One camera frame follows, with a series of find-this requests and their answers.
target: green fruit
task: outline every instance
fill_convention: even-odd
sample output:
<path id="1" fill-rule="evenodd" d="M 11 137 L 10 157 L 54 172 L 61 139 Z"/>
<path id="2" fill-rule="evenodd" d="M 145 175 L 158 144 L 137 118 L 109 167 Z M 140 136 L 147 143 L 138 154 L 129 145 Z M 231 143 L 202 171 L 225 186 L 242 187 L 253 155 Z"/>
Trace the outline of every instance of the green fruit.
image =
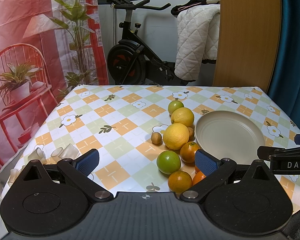
<path id="1" fill-rule="evenodd" d="M 178 100 L 171 101 L 168 105 L 168 112 L 169 114 L 172 114 L 176 109 L 179 109 L 181 107 L 184 107 L 183 103 Z"/>
<path id="2" fill-rule="evenodd" d="M 158 169 L 164 174 L 172 174 L 181 168 L 179 156 L 173 151 L 164 151 L 157 157 Z"/>

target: checkered tablecloth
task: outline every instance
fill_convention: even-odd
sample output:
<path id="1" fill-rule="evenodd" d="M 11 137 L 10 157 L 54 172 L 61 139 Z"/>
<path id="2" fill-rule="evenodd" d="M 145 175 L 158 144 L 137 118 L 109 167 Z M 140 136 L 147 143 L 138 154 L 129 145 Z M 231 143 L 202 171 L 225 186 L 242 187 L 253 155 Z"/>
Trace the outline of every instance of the checkered tablecloth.
<path id="1" fill-rule="evenodd" d="M 117 191 L 153 192 L 158 188 L 169 191 L 168 178 L 156 166 L 157 156 L 167 147 L 153 145 L 150 136 L 171 124 L 167 108 L 176 98 L 194 112 L 195 123 L 210 111 L 237 112 L 260 128 L 266 146 L 296 147 L 293 140 L 300 130 L 258 87 L 80 85 L 51 112 L 15 168 L 26 165 L 36 147 L 43 149 L 50 164 L 55 163 L 51 153 L 56 148 L 73 144 L 81 154 L 98 149 L 100 164 L 89 178 L 114 195 Z M 192 177 L 195 174 L 192 166 L 182 164 L 181 170 Z M 300 176 L 276 177 L 297 212 Z M 2 196 L 8 189 L 6 184 Z"/>

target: wooden door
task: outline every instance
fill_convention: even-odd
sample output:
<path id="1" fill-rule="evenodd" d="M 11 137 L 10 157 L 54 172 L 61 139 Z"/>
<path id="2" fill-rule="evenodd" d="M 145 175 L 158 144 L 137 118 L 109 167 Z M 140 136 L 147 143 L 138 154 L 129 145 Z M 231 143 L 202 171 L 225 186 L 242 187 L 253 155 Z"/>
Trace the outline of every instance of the wooden door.
<path id="1" fill-rule="evenodd" d="M 214 86 L 267 91 L 276 61 L 281 0 L 221 0 Z"/>

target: red chair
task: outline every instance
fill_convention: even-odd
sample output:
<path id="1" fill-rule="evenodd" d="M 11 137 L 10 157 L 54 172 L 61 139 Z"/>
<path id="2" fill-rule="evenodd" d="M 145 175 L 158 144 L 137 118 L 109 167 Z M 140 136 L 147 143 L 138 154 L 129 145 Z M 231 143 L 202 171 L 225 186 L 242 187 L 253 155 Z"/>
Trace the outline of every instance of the red chair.
<path id="1" fill-rule="evenodd" d="M 50 85 L 50 78 L 48 76 L 45 60 L 42 56 L 42 53 L 36 47 L 30 44 L 20 43 L 14 44 L 2 50 L 0 52 L 0 74 L 9 71 L 7 64 L 19 65 L 25 62 L 29 62 L 31 65 L 35 65 L 36 68 L 41 69 L 36 72 L 36 77 L 31 79 L 31 83 L 34 84 L 34 82 L 40 81 L 46 85 L 37 91 L 32 92 L 30 96 L 18 103 L 15 103 L 9 94 L 6 97 L 4 97 L 2 94 L 0 95 L 0 125 L 8 142 L 15 152 L 17 152 L 18 148 L 21 148 L 22 145 L 18 145 L 17 147 L 15 143 L 13 143 L 6 129 L 4 121 L 15 115 L 23 130 L 26 130 L 28 127 L 25 126 L 19 114 L 21 110 L 30 104 L 37 102 L 45 117 L 48 117 L 48 113 L 42 102 L 43 96 L 49 96 L 52 102 L 55 104 L 54 107 L 57 105 L 57 101 L 52 93 L 52 86 Z"/>

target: stationary bike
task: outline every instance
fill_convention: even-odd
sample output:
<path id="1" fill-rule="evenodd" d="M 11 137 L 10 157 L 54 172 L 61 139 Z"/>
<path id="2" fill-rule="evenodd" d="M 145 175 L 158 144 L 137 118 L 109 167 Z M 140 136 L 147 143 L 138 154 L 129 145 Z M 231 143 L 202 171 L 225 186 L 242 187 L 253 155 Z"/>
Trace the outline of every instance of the stationary bike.
<path id="1" fill-rule="evenodd" d="M 160 85 L 185 86 L 188 81 L 174 74 L 175 62 L 162 61 L 138 36 L 141 24 L 136 23 L 136 30 L 131 30 L 131 17 L 137 8 L 161 11 L 171 6 L 145 6 L 150 0 L 133 4 L 130 0 L 107 0 L 115 9 L 125 9 L 125 21 L 119 24 L 123 28 L 122 39 L 109 52 L 108 69 L 117 85 L 140 85 L 147 78 Z"/>

